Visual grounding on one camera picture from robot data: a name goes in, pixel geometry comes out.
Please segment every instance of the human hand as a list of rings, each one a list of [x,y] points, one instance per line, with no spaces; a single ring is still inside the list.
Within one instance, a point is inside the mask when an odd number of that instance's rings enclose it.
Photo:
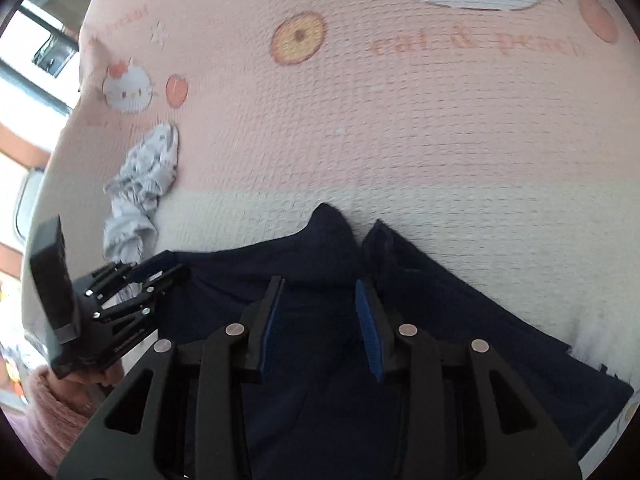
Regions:
[[[84,413],[92,407],[91,398],[86,390],[87,386],[91,384],[115,386],[123,377],[122,364],[118,361],[103,372],[95,370],[75,372],[64,379],[57,378],[53,370],[49,369],[47,381],[51,393],[57,400],[76,412]]]

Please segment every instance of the pink sweater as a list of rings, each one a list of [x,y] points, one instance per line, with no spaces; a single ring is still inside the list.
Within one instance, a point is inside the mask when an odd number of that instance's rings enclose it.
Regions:
[[[59,402],[49,389],[47,367],[34,372],[28,384],[31,403],[24,415],[6,414],[24,447],[51,476],[92,415],[77,413]]]

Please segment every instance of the navy blue garment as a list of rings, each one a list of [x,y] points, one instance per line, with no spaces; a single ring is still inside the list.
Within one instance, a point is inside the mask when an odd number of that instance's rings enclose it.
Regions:
[[[631,386],[573,359],[567,345],[519,320],[381,221],[362,250],[384,304],[436,339],[485,339],[524,380],[578,458],[633,394]]]
[[[283,276],[271,370],[244,385],[257,480],[388,480],[399,391],[369,370],[354,307],[360,248],[335,209],[319,206],[299,233],[217,253],[174,253],[191,269],[158,301],[159,333],[178,344],[239,320]]]

